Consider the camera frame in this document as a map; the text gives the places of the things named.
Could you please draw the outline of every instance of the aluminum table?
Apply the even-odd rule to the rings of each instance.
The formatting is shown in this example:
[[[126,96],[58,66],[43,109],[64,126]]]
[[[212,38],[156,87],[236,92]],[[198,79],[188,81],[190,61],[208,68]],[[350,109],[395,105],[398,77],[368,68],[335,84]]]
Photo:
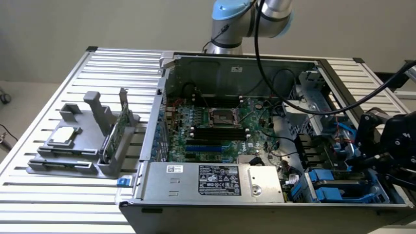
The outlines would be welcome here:
[[[160,78],[162,52],[98,48],[84,53],[0,164],[0,233],[134,233],[116,205],[116,194],[127,196],[131,188],[118,188],[116,180],[111,179],[31,175],[26,167],[59,123],[62,106],[71,102],[82,110],[90,110],[83,96],[87,91],[99,91],[103,105],[120,111],[119,91],[124,87],[130,108],[142,116],[122,169],[123,175],[135,174]],[[356,100],[382,84],[366,63],[356,63],[351,58],[326,59]],[[374,106],[390,115],[410,112],[390,90],[362,108],[367,111]]]

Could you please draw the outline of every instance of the warning label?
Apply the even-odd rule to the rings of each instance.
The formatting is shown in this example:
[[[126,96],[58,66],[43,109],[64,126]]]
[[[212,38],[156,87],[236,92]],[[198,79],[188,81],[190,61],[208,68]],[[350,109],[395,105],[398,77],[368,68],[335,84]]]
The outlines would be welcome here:
[[[200,195],[242,196],[238,166],[200,166]]]

